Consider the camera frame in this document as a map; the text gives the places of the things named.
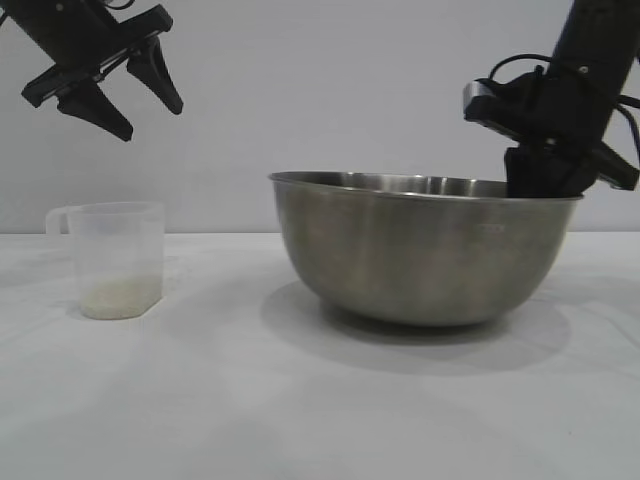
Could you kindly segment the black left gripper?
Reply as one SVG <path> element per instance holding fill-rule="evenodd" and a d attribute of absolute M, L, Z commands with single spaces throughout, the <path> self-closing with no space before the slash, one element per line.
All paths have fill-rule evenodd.
<path fill-rule="evenodd" d="M 127 71 L 171 113 L 182 113 L 184 102 L 158 38 L 173 26 L 163 6 L 122 22 L 103 1 L 3 1 L 1 10 L 54 62 L 24 87 L 22 95 L 31 105 L 59 95 L 61 113 L 129 142 L 133 126 L 95 83 L 126 61 Z"/>

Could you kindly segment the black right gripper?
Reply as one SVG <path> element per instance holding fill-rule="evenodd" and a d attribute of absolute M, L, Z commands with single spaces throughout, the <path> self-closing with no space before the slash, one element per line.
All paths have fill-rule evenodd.
<path fill-rule="evenodd" d="M 581 197 L 596 181 L 633 190 L 638 168 L 603 140 L 614 112 L 632 137 L 636 99 L 622 90 L 639 57 L 636 1 L 576 1 L 552 55 L 524 54 L 537 66 L 506 83 L 493 74 L 468 84 L 463 112 L 515 141 L 504 155 L 509 197 Z"/>

